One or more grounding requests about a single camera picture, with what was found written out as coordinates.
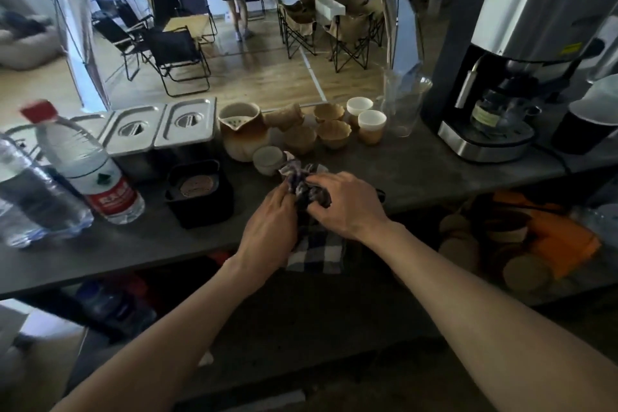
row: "black container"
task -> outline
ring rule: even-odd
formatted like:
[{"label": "black container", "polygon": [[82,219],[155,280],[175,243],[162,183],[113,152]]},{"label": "black container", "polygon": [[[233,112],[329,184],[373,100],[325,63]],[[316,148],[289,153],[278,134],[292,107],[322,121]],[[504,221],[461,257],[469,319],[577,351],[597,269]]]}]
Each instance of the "black container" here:
[{"label": "black container", "polygon": [[554,132],[551,145],[566,154],[584,155],[617,128],[618,125],[597,123],[580,118],[568,111]]},{"label": "black container", "polygon": [[[209,194],[199,195],[208,189]],[[219,223],[234,213],[234,190],[217,160],[174,166],[165,200],[184,229]]]}]

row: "ceramic pitcher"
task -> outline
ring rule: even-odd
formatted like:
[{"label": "ceramic pitcher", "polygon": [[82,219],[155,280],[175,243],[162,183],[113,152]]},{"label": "ceramic pitcher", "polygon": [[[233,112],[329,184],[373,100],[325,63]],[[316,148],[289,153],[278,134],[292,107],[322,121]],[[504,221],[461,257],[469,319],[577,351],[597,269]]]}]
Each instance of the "ceramic pitcher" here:
[{"label": "ceramic pitcher", "polygon": [[268,127],[259,106],[233,103],[219,112],[223,147],[231,158],[251,162],[257,149],[268,145]]}]

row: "crumpled cloth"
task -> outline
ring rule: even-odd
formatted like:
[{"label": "crumpled cloth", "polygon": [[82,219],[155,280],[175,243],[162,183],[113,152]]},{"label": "crumpled cloth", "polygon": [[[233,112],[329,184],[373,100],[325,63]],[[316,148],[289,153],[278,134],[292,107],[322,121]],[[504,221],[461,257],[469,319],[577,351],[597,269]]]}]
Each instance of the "crumpled cloth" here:
[{"label": "crumpled cloth", "polygon": [[279,170],[287,178],[291,194],[296,196],[298,210],[298,242],[287,261],[286,270],[314,274],[341,274],[345,239],[325,229],[306,213],[311,202],[322,207],[331,205],[331,196],[324,188],[308,183],[306,178],[316,173],[328,173],[322,165],[302,166],[300,160],[286,152],[287,162]]}]

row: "coffee machine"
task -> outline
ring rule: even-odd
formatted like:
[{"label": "coffee machine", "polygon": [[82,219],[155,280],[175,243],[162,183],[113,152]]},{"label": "coffee machine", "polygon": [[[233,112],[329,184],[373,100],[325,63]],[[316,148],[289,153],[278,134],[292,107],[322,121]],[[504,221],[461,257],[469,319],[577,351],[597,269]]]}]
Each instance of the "coffee machine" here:
[{"label": "coffee machine", "polygon": [[453,0],[451,22],[421,117],[461,158],[520,158],[542,109],[568,87],[618,0]]}]

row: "wooden table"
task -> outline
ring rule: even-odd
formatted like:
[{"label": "wooden table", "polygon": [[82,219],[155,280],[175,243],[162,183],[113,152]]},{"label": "wooden table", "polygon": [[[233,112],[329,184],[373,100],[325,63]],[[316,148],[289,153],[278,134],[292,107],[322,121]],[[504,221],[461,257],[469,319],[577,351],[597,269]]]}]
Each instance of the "wooden table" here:
[{"label": "wooden table", "polygon": [[174,31],[186,26],[189,28],[191,38],[201,39],[204,36],[206,25],[208,25],[208,15],[177,16],[169,19],[163,31]]}]

